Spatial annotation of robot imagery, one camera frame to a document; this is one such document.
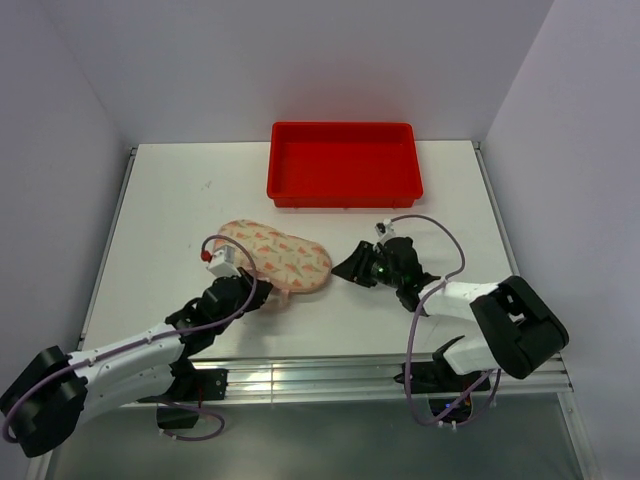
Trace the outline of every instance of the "purple cable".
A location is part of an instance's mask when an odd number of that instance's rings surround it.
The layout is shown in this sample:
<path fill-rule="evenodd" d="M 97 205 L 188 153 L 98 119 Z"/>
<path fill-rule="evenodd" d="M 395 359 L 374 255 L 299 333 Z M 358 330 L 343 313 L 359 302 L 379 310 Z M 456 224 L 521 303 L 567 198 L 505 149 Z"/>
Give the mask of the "purple cable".
<path fill-rule="evenodd" d="M 207 243 L 209 243 L 211 240 L 215 240 L 215 239 L 224 240 L 226 242 L 231 243 L 232 245 L 235 245 L 236 247 L 238 247 L 238 249 L 249 260 L 249 264 L 251 265 L 251 271 L 253 273 L 253 283 L 251 284 L 251 291 L 249 292 L 249 296 L 247 297 L 247 300 L 242 304 L 242 306 L 240 308 L 238 308 L 238 310 L 236 310 L 234 313 L 232 313 L 228 317 L 223 318 L 222 320 L 218 320 L 217 322 L 210 323 L 208 325 L 201 325 L 199 327 L 183 328 L 181 330 L 173 330 L 173 331 L 169 331 L 169 332 L 159 333 L 159 334 L 154 335 L 153 337 L 151 337 L 151 341 L 152 342 L 154 342 L 156 340 L 163 339 L 163 338 L 167 338 L 167 337 L 173 337 L 174 335 L 182 335 L 182 334 L 185 334 L 185 333 L 200 332 L 202 330 L 208 330 L 210 328 L 215 328 L 215 327 L 217 327 L 219 325 L 223 325 L 223 324 L 225 324 L 227 322 L 232 321 L 238 315 L 242 314 L 244 312 L 244 310 L 249 306 L 251 301 L 253 300 L 253 297 L 255 296 L 256 290 L 258 288 L 258 281 L 256 279 L 257 268 L 256 268 L 256 262 L 253 260 L 253 257 L 251 256 L 251 254 L 249 253 L 249 251 L 245 247 L 240 245 L 239 242 L 237 242 L 234 239 L 229 238 L 229 237 L 227 237 L 225 235 L 210 235 L 210 236 L 208 236 L 204 240 L 204 242 L 202 243 L 202 250 L 204 251 L 206 249 Z M 129 350 L 131 350 L 133 348 L 139 347 L 141 345 L 145 345 L 147 343 L 149 343 L 149 342 L 148 342 L 148 340 L 146 338 L 145 339 L 136 340 L 136 341 L 128 343 L 126 345 L 122 345 L 120 347 L 114 348 L 113 350 L 109 350 L 107 352 L 101 353 L 100 355 L 96 355 L 95 361 L 99 362 L 99 361 L 102 361 L 102 360 L 106 360 L 106 359 L 111 358 L 111 357 L 113 357 L 115 355 L 119 355 L 120 353 L 127 352 L 127 351 L 129 351 Z M 78 362 L 78 363 L 74 363 L 73 365 L 69 365 L 68 367 L 64 367 L 64 368 L 58 370 L 57 372 L 52 373 L 48 377 L 43 378 L 38 383 L 36 383 L 33 387 L 31 387 L 29 390 L 27 390 L 27 392 L 24 395 L 22 395 L 22 397 L 20 397 L 16 401 L 16 403 L 13 404 L 13 407 L 11 407 L 9 412 L 7 412 L 7 415 L 5 416 L 5 419 L 4 419 L 4 423 L 2 424 L 2 438 L 4 438 L 9 443 L 18 443 L 18 439 L 16 437 L 11 436 L 11 433 L 9 432 L 9 426 L 13 422 L 13 419 L 16 416 L 16 414 L 18 413 L 18 410 L 20 410 L 20 408 L 22 408 L 22 406 L 27 402 L 27 400 L 29 400 L 33 396 L 33 394 L 35 394 L 38 390 L 40 390 L 45 385 L 49 384 L 50 382 L 52 382 L 56 378 L 59 378 L 59 377 L 61 377 L 63 375 L 66 375 L 67 373 L 73 372 L 74 370 L 77 370 L 79 368 L 86 367 L 89 364 L 90 364 L 90 360 L 87 359 L 87 360 L 83 360 L 82 362 Z M 213 413 L 213 412 L 210 412 L 210 411 L 207 411 L 207 410 L 204 410 L 204 409 L 199 409 L 198 407 L 191 407 L 189 405 L 181 405 L 181 404 L 177 404 L 177 403 L 172 403 L 171 406 L 174 406 L 176 408 L 182 408 L 184 410 L 191 410 L 191 411 L 197 411 L 197 412 L 201 411 L 202 413 L 205 413 L 206 415 L 212 415 L 212 416 L 216 417 L 218 420 L 220 420 L 220 424 L 221 424 L 220 428 L 218 428 L 218 430 L 216 430 L 213 434 L 205 435 L 203 437 L 179 437 L 179 436 L 173 435 L 173 434 L 170 435 L 170 436 L 175 437 L 175 438 L 177 438 L 179 440 L 186 440 L 186 441 L 190 441 L 190 442 L 195 442 L 195 441 L 199 441 L 199 440 L 208 440 L 209 438 L 213 438 L 213 437 L 218 436 L 222 432 L 222 429 L 224 428 L 224 424 L 225 424 L 224 419 L 222 418 L 221 415 L 219 415 L 217 413 Z"/>
<path fill-rule="evenodd" d="M 467 388 L 464 392 L 462 392 L 457 399 L 455 399 L 445 410 L 440 412 L 437 416 L 428 419 L 423 417 L 418 411 L 418 408 L 413 402 L 413 397 L 411 395 L 411 362 L 413 361 L 413 344 L 416 337 L 416 330 L 418 329 L 418 321 L 420 320 L 420 313 L 422 312 L 425 303 L 427 303 L 427 300 L 429 300 L 429 298 L 434 293 L 436 293 L 438 290 L 442 290 L 450 278 L 458 275 L 465 269 L 465 267 L 467 266 L 467 257 L 464 254 L 464 250 L 462 249 L 460 242 L 458 242 L 456 237 L 453 236 L 453 233 L 451 233 L 451 231 L 447 227 L 445 227 L 442 223 L 440 223 L 438 220 L 434 218 L 427 217 L 426 215 L 408 214 L 408 215 L 400 215 L 398 217 L 392 218 L 391 221 L 396 222 L 398 220 L 404 220 L 407 218 L 420 218 L 422 220 L 431 222 L 437 227 L 439 227 L 451 239 L 451 241 L 454 243 L 454 245 L 458 249 L 458 253 L 460 254 L 460 266 L 456 270 L 446 274 L 442 282 L 440 282 L 437 286 L 432 288 L 429 292 L 427 292 L 427 294 L 424 297 L 420 299 L 420 302 L 418 303 L 416 311 L 413 314 L 411 328 L 409 329 L 409 340 L 407 342 L 407 354 L 405 357 L 405 369 L 404 369 L 404 394 L 407 397 L 407 403 L 409 404 L 409 409 L 411 411 L 411 415 L 413 416 L 413 419 L 419 425 L 427 427 L 427 426 L 438 424 L 440 420 L 442 420 L 447 415 L 449 415 L 449 413 L 451 413 L 451 411 L 454 408 L 456 408 L 462 401 L 464 401 L 471 394 L 471 392 L 473 392 L 478 386 L 480 386 L 482 382 L 484 382 L 489 377 L 489 375 L 491 375 L 493 370 L 489 370 L 484 374 L 482 374 L 478 380 L 473 382 L 469 388 Z M 489 398 L 486 400 L 485 404 L 480 408 L 478 413 L 470 417 L 468 420 L 458 423 L 456 426 L 466 425 L 471 421 L 475 420 L 479 415 L 484 413 L 484 411 L 488 408 L 491 402 L 493 402 L 496 396 L 496 393 L 498 391 L 498 386 L 500 385 L 500 376 L 501 376 L 501 371 L 498 370 L 496 374 L 496 379 L 493 383 L 493 389 L 491 391 L 491 394 L 489 395 Z"/>

